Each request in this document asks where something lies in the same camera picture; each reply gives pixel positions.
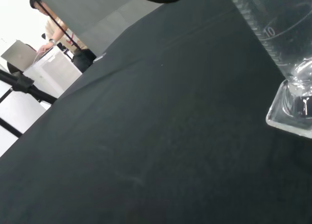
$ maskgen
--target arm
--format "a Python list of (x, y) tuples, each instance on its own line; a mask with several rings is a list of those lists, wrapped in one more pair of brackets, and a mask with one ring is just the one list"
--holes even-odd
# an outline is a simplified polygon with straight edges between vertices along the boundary
[[(64, 29), (64, 31), (66, 31), (68, 29), (68, 27), (62, 22), (60, 24), (60, 26), (62, 27), (62, 29)], [(60, 29), (60, 28), (57, 28), (53, 35), (49, 38), (49, 39), (53, 39), (55, 40), (56, 42), (58, 42), (63, 36), (64, 36), (64, 32)], [(45, 45), (42, 45), (40, 47), (40, 49), (38, 50), (38, 53), (43, 53), (43, 52), (46, 52), (47, 50), (49, 50), (54, 44), (52, 42), (48, 42), (46, 43)]]

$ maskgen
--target beige shirt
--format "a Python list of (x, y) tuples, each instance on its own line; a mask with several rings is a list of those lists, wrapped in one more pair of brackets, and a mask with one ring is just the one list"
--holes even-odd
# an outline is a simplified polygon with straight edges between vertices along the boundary
[[(59, 25), (63, 25), (64, 23), (60, 20), (60, 18), (56, 18), (56, 22), (59, 23)], [(56, 23), (54, 23), (54, 21), (49, 18), (47, 21), (47, 24), (45, 25), (45, 31), (46, 31), (46, 38), (49, 40), (52, 38), (54, 31), (58, 28), (58, 26), (56, 25)], [(77, 43), (77, 45), (82, 49), (88, 49), (88, 47), (83, 44), (79, 38), (70, 30), (67, 29), (67, 34), (74, 40), (75, 43)], [(64, 35), (60, 40), (60, 43), (62, 43), (67, 49), (69, 49), (72, 53), (74, 53), (77, 50), (77, 47), (75, 45), (73, 45), (72, 41), (66, 36)]]

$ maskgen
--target black stand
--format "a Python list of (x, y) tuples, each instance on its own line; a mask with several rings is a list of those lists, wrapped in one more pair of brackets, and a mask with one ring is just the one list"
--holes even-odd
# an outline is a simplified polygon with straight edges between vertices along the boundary
[(0, 70), (0, 80), (12, 86), (16, 92), (29, 93), (35, 99), (53, 104), (57, 99), (33, 86), (34, 81), (24, 75), (19, 77)]
[[(50, 104), (53, 104), (57, 99), (43, 91), (37, 89), (33, 84), (34, 81), (24, 75), (14, 76), (5, 71), (0, 70), (0, 80), (12, 86), (12, 89), (16, 92), (29, 93), (35, 99), (39, 99)], [(2, 102), (12, 91), (9, 90), (3, 97), (0, 97)], [(8, 124), (6, 121), (0, 118), (0, 126), (12, 133), (17, 138), (22, 136), (22, 133), (15, 129), (13, 126)]]

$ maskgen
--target dark pants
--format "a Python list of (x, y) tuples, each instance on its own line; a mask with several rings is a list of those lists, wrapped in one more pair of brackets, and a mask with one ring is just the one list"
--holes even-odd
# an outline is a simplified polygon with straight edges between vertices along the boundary
[(81, 50), (74, 54), (72, 62), (82, 73), (84, 73), (92, 65), (96, 57), (97, 56), (89, 49)]

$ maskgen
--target glass base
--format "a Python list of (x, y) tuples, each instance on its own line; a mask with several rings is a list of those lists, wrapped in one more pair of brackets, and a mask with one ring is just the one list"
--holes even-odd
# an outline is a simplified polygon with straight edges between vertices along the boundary
[(266, 121), (272, 127), (312, 139), (312, 95), (309, 92), (296, 95), (290, 89), (293, 86), (285, 80), (278, 89)]

